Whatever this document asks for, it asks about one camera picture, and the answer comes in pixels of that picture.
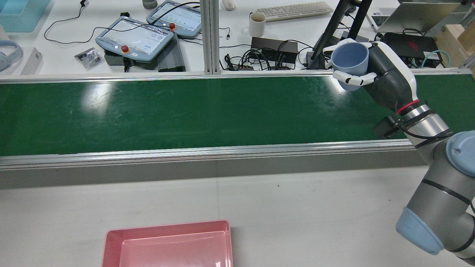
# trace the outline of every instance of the plastic tray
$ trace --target plastic tray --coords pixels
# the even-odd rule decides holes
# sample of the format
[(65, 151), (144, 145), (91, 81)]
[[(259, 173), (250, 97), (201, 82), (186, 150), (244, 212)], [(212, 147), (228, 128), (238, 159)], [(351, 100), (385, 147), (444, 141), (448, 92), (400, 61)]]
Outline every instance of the plastic tray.
[(32, 32), (49, 0), (0, 0), (0, 24), (6, 32)]
[(227, 220), (111, 230), (102, 267), (232, 267)]

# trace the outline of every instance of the white keyboard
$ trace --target white keyboard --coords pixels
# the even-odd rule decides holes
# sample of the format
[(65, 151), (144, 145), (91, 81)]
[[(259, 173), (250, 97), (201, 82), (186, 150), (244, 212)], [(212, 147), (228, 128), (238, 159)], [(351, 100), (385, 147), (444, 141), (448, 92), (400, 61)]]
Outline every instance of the white keyboard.
[(258, 9), (257, 12), (266, 16), (266, 21), (298, 19), (319, 16), (333, 12), (333, 9), (324, 1), (307, 4), (296, 4), (273, 8)]

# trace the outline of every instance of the blue container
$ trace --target blue container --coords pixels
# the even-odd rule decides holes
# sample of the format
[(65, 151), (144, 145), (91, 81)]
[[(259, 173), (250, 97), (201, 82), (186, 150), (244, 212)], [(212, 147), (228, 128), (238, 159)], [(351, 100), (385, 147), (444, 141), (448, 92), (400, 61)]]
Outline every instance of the blue container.
[[(366, 74), (370, 51), (361, 43), (346, 43), (333, 51), (330, 60), (334, 70), (340, 70), (351, 75), (361, 76)], [(348, 85), (340, 82), (347, 91), (358, 90), (361, 86)]]
[(0, 0), (0, 24), (6, 32), (32, 32), (50, 0)]

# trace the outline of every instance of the mug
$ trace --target mug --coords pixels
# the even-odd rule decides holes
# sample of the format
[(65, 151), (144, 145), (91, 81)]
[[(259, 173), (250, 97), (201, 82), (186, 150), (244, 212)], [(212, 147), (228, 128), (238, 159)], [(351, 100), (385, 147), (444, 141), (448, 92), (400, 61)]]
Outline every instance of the mug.
[(259, 12), (249, 14), (249, 35), (252, 37), (261, 37), (264, 35), (264, 26), (266, 25), (266, 16)]
[[(346, 43), (333, 51), (330, 60), (334, 70), (362, 76), (367, 73), (370, 51), (361, 43)], [(343, 89), (347, 91), (358, 90), (361, 86), (348, 85), (338, 81)]]
[(142, 5), (144, 8), (151, 10), (157, 7), (157, 0), (142, 0)]

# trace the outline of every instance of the plastic bag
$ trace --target plastic bag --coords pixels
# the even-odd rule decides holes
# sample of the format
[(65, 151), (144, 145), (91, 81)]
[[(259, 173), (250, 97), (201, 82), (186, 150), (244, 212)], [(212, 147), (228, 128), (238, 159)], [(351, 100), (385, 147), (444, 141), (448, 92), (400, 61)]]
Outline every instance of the plastic bag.
[(75, 55), (74, 57), (79, 59), (79, 61), (83, 64), (86, 70), (97, 66), (102, 62), (100, 54), (95, 48), (90, 48), (82, 53)]

